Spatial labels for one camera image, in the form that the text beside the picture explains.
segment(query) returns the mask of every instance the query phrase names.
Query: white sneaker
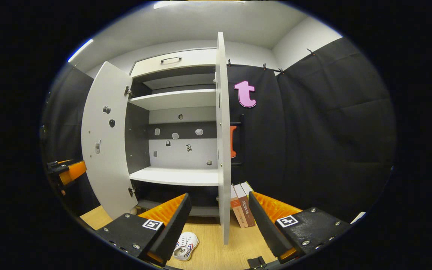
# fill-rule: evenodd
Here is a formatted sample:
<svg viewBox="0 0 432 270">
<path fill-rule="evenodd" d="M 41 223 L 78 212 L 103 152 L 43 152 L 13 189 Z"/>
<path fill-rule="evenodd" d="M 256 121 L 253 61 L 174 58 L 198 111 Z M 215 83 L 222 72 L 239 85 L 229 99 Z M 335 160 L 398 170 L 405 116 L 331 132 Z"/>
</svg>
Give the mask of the white sneaker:
<svg viewBox="0 0 432 270">
<path fill-rule="evenodd" d="M 189 260 L 192 251 L 198 246 L 198 243 L 199 241 L 195 234 L 192 232 L 183 232 L 174 248 L 173 257 L 182 261 Z"/>
</svg>

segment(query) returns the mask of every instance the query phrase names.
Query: cabinet door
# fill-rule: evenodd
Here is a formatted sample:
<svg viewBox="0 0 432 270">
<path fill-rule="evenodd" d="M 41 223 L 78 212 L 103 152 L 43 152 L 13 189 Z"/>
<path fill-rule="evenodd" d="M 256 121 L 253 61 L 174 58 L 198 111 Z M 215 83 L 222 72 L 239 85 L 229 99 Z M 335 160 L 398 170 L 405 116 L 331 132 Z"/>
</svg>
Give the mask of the cabinet door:
<svg viewBox="0 0 432 270">
<path fill-rule="evenodd" d="M 99 203 L 115 219 L 138 202 L 132 188 L 125 150 L 125 118 L 132 78 L 104 62 L 94 78 L 82 114 L 81 146 L 87 176 Z M 110 107 L 109 113 L 103 107 Z"/>
<path fill-rule="evenodd" d="M 218 123 L 216 133 L 219 219 L 223 234 L 223 244 L 227 245 L 230 238 L 231 141 L 228 73 L 222 32 L 218 32 L 216 45 L 216 122 Z"/>
</svg>

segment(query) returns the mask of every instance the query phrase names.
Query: small sticker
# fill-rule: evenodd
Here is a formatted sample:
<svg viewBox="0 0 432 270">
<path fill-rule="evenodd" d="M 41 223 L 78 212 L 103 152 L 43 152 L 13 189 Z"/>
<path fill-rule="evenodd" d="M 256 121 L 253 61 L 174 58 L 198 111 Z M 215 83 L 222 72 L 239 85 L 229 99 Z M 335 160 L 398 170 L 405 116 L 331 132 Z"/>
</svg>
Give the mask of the small sticker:
<svg viewBox="0 0 432 270">
<path fill-rule="evenodd" d="M 157 231 L 161 227 L 161 224 L 163 223 L 157 220 L 148 219 L 142 226 Z"/>
<path fill-rule="evenodd" d="M 293 216 L 282 217 L 280 219 L 276 219 L 276 221 L 281 225 L 281 227 L 288 227 L 293 224 L 298 223 L 298 221 Z"/>
</svg>

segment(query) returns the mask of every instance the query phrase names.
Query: black curtain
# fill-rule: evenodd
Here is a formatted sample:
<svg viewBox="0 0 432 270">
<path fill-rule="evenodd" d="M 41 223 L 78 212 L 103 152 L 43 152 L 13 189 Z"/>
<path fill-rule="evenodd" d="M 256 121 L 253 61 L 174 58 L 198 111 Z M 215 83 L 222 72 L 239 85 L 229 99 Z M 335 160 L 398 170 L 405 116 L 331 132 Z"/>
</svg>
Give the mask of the black curtain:
<svg viewBox="0 0 432 270">
<path fill-rule="evenodd" d="M 377 70 L 346 38 L 277 76 L 286 119 L 284 183 L 301 209 L 351 222 L 384 188 L 396 146 L 393 107 Z"/>
<path fill-rule="evenodd" d="M 247 181 L 254 191 L 276 197 L 287 193 L 283 172 L 286 160 L 285 124 L 281 94 L 272 70 L 262 67 L 228 65 L 229 114 L 231 122 L 238 122 L 244 114 L 244 149 L 240 145 L 240 127 L 234 131 L 233 149 L 237 155 L 231 167 L 233 184 Z M 254 87 L 250 98 L 256 100 L 252 108 L 242 106 L 234 85 L 247 81 Z"/>
<path fill-rule="evenodd" d="M 84 104 L 93 79 L 69 63 L 62 67 L 46 98 L 41 125 L 46 134 L 41 137 L 43 163 L 83 160 L 81 123 Z M 58 194 L 74 215 L 80 216 L 100 205 L 84 173 Z"/>
</svg>

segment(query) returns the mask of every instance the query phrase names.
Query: drawer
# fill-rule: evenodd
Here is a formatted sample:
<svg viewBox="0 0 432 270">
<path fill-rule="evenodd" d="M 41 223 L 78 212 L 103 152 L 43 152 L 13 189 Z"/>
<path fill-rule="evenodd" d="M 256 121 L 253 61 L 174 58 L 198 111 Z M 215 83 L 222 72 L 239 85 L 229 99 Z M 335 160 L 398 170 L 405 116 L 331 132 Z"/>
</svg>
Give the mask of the drawer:
<svg viewBox="0 0 432 270">
<path fill-rule="evenodd" d="M 151 57 L 135 63 L 131 77 L 139 77 L 153 72 L 185 67 L 214 66 L 216 49 L 180 51 Z"/>
</svg>

